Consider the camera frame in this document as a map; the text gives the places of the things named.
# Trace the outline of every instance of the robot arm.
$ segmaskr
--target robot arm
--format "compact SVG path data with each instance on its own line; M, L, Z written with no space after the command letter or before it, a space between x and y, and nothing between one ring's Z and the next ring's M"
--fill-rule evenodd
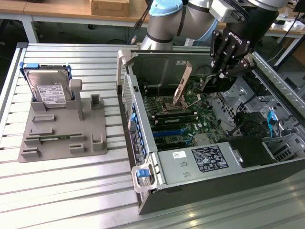
M174 36L204 41L212 35L212 73L228 78L254 67L248 53L266 34L288 0L154 0L141 49L170 50ZM225 29L215 30L225 22Z

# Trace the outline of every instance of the motherboard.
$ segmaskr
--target motherboard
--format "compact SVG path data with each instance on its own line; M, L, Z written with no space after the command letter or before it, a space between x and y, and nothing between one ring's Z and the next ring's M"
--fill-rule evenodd
M189 88L176 104L170 95L143 95L158 151L209 145L225 137L209 96L198 92Z

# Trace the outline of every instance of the table leg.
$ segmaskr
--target table leg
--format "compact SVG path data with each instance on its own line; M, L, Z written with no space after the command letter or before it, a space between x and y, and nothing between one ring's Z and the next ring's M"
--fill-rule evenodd
M186 38L184 46L193 46L195 40Z
M29 43L39 43L32 16L22 15L20 17L20 21L23 24L23 27L24 27L25 33L27 34Z
M286 51L282 54L282 56L277 60L274 67L279 68L280 65L283 64L283 62L290 56L290 54L295 50L295 48L299 45L300 41L303 39L303 37L295 38L294 41L289 45L289 47L286 49Z

